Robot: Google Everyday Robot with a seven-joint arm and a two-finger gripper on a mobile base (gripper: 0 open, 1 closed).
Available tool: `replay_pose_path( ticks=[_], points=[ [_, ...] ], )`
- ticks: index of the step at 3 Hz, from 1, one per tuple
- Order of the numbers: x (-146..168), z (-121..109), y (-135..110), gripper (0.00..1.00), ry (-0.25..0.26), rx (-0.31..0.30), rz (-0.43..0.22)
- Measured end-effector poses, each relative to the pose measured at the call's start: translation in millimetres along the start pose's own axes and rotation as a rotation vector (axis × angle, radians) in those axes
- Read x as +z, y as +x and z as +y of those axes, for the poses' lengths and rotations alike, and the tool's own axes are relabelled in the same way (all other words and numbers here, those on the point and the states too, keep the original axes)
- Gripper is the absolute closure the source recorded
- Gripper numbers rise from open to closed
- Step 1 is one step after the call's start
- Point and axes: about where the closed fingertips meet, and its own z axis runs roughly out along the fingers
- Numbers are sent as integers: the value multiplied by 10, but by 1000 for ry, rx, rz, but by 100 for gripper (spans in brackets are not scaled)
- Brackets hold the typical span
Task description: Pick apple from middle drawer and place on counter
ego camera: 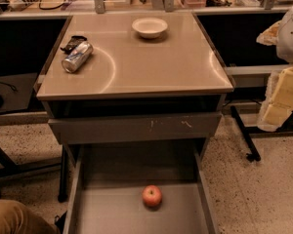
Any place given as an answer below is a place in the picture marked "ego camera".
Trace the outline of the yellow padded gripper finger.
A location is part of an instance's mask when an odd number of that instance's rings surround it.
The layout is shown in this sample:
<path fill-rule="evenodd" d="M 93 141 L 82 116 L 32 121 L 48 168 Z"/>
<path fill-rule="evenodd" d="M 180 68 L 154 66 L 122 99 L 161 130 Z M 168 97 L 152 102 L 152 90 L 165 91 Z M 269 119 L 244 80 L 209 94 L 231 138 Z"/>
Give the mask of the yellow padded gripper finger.
<path fill-rule="evenodd" d="M 272 46 L 277 44 L 278 30 L 280 26 L 280 20 L 275 22 L 264 32 L 260 33 L 256 39 L 256 42 L 266 46 Z"/>
<path fill-rule="evenodd" d="M 293 111 L 293 66 L 283 69 L 277 75 L 276 85 L 268 97 L 268 108 L 263 120 L 265 123 L 280 127 Z"/>

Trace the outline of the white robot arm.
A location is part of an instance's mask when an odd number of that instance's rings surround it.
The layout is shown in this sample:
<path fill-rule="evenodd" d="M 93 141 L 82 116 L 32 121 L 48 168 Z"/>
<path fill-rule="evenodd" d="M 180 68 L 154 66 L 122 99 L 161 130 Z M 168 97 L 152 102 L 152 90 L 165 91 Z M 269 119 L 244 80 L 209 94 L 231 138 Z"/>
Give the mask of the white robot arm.
<path fill-rule="evenodd" d="M 282 20 L 261 33 L 256 41 L 263 45 L 276 45 L 276 54 L 290 67 L 273 71 L 266 88 L 266 99 L 261 105 L 257 127 L 274 132 L 293 111 L 293 6 Z"/>

